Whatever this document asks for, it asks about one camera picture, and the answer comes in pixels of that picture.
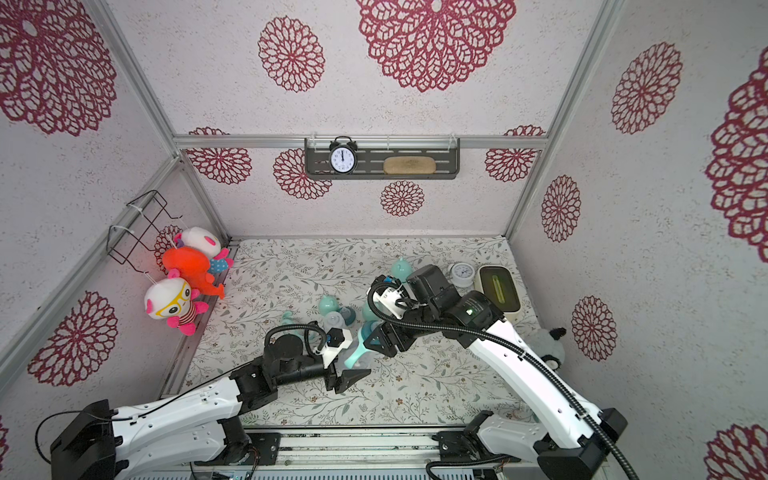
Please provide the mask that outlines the teal nipple collar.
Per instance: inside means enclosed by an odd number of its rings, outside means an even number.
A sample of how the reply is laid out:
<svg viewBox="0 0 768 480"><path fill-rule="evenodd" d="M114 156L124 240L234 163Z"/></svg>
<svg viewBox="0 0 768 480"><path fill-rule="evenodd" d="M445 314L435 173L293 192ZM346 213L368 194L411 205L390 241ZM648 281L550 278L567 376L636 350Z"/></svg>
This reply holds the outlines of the teal nipple collar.
<svg viewBox="0 0 768 480"><path fill-rule="evenodd" d="M363 344L379 325L378 321L366 321L358 331L359 342Z"/></svg>
<svg viewBox="0 0 768 480"><path fill-rule="evenodd" d="M357 315L353 308L343 306L340 308L339 313L341 314L346 326L351 326L355 323Z"/></svg>

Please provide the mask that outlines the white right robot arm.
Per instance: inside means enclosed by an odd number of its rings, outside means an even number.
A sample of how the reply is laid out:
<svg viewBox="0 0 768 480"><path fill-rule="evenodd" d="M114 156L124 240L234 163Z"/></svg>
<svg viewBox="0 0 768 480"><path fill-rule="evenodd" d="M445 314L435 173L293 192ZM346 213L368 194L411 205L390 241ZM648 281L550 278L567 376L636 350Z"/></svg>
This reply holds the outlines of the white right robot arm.
<svg viewBox="0 0 768 480"><path fill-rule="evenodd" d="M490 366L536 415L534 423L478 415L464 436L478 446L481 462L518 459L536 463L549 479L590 479L613 456L627 478L637 478L618 446L625 417L571 388L484 293L460 293L429 264L405 282L378 276L366 302L380 321L365 340L366 349L394 357L418 338L440 333Z"/></svg>

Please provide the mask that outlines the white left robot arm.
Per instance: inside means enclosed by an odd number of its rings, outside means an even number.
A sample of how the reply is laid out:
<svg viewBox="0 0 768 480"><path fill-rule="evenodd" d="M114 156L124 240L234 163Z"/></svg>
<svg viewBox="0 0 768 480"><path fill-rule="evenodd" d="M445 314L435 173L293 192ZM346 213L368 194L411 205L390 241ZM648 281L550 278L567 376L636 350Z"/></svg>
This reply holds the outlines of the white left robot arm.
<svg viewBox="0 0 768 480"><path fill-rule="evenodd" d="M306 353L286 334L261 356L222 377L164 401L112 408L108 401L83 410L50 448L54 479L129 479L180 463L227 465L254 450L241 416L278 397L283 385L321 378L342 393L369 370L336 368L338 353L351 343L348 331L321 336L322 352Z"/></svg>

